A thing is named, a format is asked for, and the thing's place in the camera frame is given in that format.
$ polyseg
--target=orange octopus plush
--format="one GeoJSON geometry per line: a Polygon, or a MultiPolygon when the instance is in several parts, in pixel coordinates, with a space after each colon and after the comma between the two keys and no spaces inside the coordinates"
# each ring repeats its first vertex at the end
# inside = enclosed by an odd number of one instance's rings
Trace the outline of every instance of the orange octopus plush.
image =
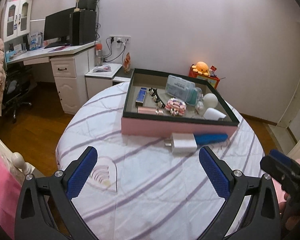
{"type": "Polygon", "coordinates": [[[197,72],[199,75],[210,76],[208,65],[201,61],[192,66],[192,71],[197,72]]]}

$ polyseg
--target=pink storage box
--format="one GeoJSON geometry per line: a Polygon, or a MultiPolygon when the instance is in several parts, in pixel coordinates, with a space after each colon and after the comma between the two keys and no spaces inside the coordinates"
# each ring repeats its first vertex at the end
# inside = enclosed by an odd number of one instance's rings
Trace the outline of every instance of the pink storage box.
{"type": "MultiPolygon", "coordinates": [[[[146,95],[143,106],[158,107],[149,93],[146,95]]],[[[166,72],[134,69],[121,119],[122,134],[168,138],[173,132],[194,134],[226,133],[230,137],[236,131],[238,124],[239,120],[228,104],[209,82],[166,72]],[[158,95],[164,103],[172,97],[165,93],[169,75],[194,82],[196,87],[201,88],[204,95],[207,93],[215,94],[219,101],[216,109],[223,112],[226,118],[223,121],[205,120],[199,116],[194,106],[189,105],[187,105],[184,116],[172,116],[167,110],[164,110],[164,115],[138,114],[138,106],[135,105],[135,102],[141,87],[147,88],[147,90],[149,88],[157,89],[158,95]]]]}

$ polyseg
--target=office chair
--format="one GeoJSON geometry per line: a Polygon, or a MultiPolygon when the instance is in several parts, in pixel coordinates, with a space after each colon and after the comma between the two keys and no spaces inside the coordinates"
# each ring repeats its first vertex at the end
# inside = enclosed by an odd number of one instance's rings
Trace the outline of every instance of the office chair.
{"type": "Polygon", "coordinates": [[[29,73],[28,69],[25,71],[7,72],[2,104],[6,108],[5,114],[13,110],[13,123],[17,121],[16,114],[21,105],[32,106],[31,102],[23,101],[29,92],[30,85],[31,73],[29,73]]]}

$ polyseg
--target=power outlet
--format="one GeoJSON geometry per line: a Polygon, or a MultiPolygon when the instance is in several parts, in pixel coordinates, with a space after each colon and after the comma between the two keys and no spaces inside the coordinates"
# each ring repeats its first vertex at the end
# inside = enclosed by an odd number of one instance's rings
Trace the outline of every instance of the power outlet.
{"type": "Polygon", "coordinates": [[[120,37],[120,36],[117,36],[117,38],[116,38],[116,40],[115,40],[115,47],[117,48],[117,49],[120,49],[120,47],[121,47],[121,42],[123,42],[122,41],[122,38],[120,37]]]}
{"type": "Polygon", "coordinates": [[[114,41],[117,41],[118,38],[121,38],[121,41],[124,42],[126,45],[131,43],[130,36],[110,35],[109,38],[111,37],[114,37],[114,41]]]}

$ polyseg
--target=computer monitor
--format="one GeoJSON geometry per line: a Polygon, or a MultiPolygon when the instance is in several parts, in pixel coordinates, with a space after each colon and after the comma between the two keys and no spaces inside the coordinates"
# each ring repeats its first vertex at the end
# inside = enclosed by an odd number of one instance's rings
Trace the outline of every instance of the computer monitor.
{"type": "Polygon", "coordinates": [[[75,7],[69,8],[46,17],[43,39],[46,41],[61,38],[61,41],[51,43],[47,47],[52,48],[69,45],[66,38],[70,35],[70,15],[73,13],[74,9],[75,7]]]}

